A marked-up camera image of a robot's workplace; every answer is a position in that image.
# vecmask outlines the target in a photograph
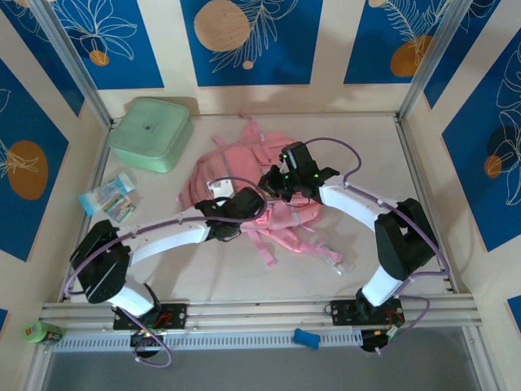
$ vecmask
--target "black mounting plate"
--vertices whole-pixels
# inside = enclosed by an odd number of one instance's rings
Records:
[[[378,307],[376,311],[370,315],[370,319],[363,319],[357,310],[356,300],[333,300],[331,302],[331,317],[334,326],[385,326],[389,324],[389,315],[387,313],[396,311],[403,318],[403,309],[401,301],[391,299],[386,305]],[[398,317],[392,317],[391,323],[399,321]]]
[[[154,330],[184,330],[187,308],[188,305],[182,303],[161,304],[161,311],[157,320],[154,324],[148,324],[147,326]],[[114,317],[112,327],[114,330],[138,329],[138,326],[123,314]]]

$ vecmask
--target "mint green box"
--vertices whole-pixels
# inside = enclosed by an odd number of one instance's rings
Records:
[[[184,106],[139,99],[108,137],[108,144],[127,165],[167,173],[184,151],[194,127]]]

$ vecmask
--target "gray floor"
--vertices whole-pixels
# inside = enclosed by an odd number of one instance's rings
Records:
[[[174,352],[170,368],[154,369],[131,354],[53,354],[43,389],[465,391],[479,385],[462,332],[453,328],[413,330],[382,357],[354,347],[182,351]]]

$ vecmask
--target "pink backpack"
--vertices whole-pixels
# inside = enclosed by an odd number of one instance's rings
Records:
[[[295,140],[282,132],[262,132],[251,117],[245,118],[250,123],[244,127],[238,142],[226,144],[219,136],[212,138],[217,145],[217,150],[197,160],[194,171],[178,198],[183,207],[189,208],[201,200],[213,198],[207,183],[215,178],[235,176],[258,183],[271,165],[280,165],[279,155],[282,148]],[[240,181],[232,181],[232,185],[234,192],[248,186]],[[241,225],[241,230],[247,232],[252,238],[269,266],[274,266],[277,262],[259,234],[275,240],[296,253],[315,253],[329,258],[334,264],[341,262],[341,254],[327,249],[322,239],[319,238],[314,244],[305,243],[294,231],[294,227],[302,226],[314,232],[308,224],[319,220],[320,204],[298,195],[293,197],[291,204],[270,198],[268,202],[268,209],[264,216],[254,222],[245,222]]]

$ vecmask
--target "green plastic container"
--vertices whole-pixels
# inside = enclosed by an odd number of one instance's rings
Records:
[[[175,167],[193,131],[184,106],[139,99],[111,132],[108,144],[127,165],[166,173]]]
[[[22,330],[22,338],[27,342],[55,345],[63,338],[63,329],[53,324],[35,320],[27,323]]]

